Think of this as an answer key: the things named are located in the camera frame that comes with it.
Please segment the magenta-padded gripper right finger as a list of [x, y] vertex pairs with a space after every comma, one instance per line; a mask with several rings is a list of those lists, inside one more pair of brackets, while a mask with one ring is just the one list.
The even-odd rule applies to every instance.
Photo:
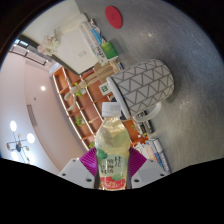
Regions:
[[163, 168], [154, 160], [145, 158], [140, 152], [129, 149], [129, 189], [144, 187], [166, 176]]

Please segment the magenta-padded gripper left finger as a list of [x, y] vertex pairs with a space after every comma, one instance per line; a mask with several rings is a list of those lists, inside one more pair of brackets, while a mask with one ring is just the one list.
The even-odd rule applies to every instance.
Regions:
[[99, 174], [96, 149], [90, 149], [80, 158], [72, 158], [58, 176], [81, 187], [97, 189]]

